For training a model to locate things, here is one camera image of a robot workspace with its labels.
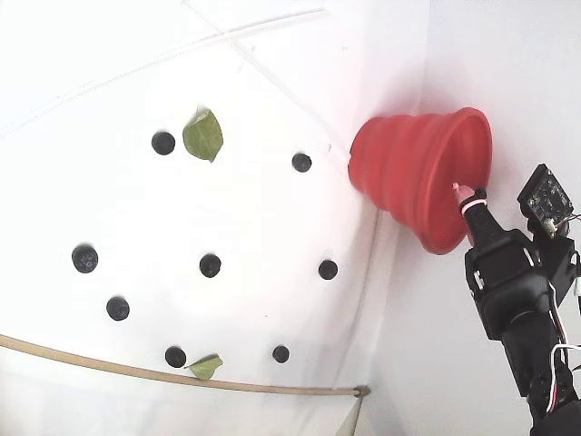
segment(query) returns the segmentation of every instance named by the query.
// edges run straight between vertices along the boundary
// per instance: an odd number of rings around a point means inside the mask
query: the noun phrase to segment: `red silicone cup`
[[[492,134],[479,110],[395,115],[367,121],[351,147],[353,185],[409,226],[426,250],[452,251],[467,226],[453,183],[486,187]]]

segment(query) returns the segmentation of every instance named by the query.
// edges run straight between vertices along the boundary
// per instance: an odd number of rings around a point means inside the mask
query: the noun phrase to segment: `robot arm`
[[[498,224],[485,190],[455,189],[473,245],[465,256],[468,287],[488,338],[503,343],[518,391],[527,397],[530,434],[578,436],[581,401],[567,352],[555,348],[566,344],[557,306],[581,275],[579,255],[571,263],[575,243],[567,238],[573,205],[553,174],[539,165],[518,196],[534,235],[530,241]]]

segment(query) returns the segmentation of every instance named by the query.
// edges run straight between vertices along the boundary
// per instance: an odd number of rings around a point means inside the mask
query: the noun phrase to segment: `black dot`
[[[107,302],[107,313],[115,321],[125,320],[129,316],[129,303],[123,297],[113,297]]]
[[[183,368],[185,352],[180,347],[170,347],[165,351],[165,361],[173,368]]]
[[[99,256],[91,245],[83,243],[73,250],[73,265],[79,273],[91,273],[99,263]]]
[[[285,363],[290,355],[291,352],[289,352],[289,349],[284,345],[279,345],[272,351],[272,357],[278,363]]]
[[[215,254],[206,254],[200,259],[200,271],[210,279],[218,275],[221,266],[222,261]]]
[[[303,153],[296,153],[292,156],[292,166],[299,173],[306,173],[309,171],[312,162],[308,155]]]
[[[329,259],[323,261],[319,265],[319,275],[322,279],[330,280],[337,275],[337,264],[334,261],[330,261]]]
[[[152,147],[158,154],[165,156],[175,148],[175,138],[168,132],[158,132],[152,138]]]

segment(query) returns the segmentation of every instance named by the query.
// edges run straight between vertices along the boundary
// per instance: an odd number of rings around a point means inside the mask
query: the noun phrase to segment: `wooden stick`
[[[156,380],[158,382],[168,382],[176,384],[185,384],[189,386],[199,386],[202,388],[225,389],[228,391],[246,391],[262,393],[283,393],[289,395],[350,395],[364,396],[369,393],[365,386],[357,388],[295,388],[285,386],[262,386],[258,384],[234,383],[231,381],[200,380],[195,377],[185,375],[170,374],[168,372],[159,372],[145,370],[144,368],[135,368],[133,366],[121,365],[119,363],[99,361],[90,357],[71,354],[70,352],[60,352],[51,348],[46,348],[35,343],[24,342],[18,339],[10,338],[0,334],[0,346],[25,352],[33,356],[50,359],[52,361],[68,363],[69,365],[82,366],[92,370],[110,372],[113,374],[128,375],[140,379]]]

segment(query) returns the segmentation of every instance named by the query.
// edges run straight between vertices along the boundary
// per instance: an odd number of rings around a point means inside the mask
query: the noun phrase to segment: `circuit board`
[[[563,187],[544,164],[535,170],[518,201],[523,212],[525,209],[531,212],[525,216],[537,218],[551,237],[555,236],[558,225],[573,212],[573,204]]]

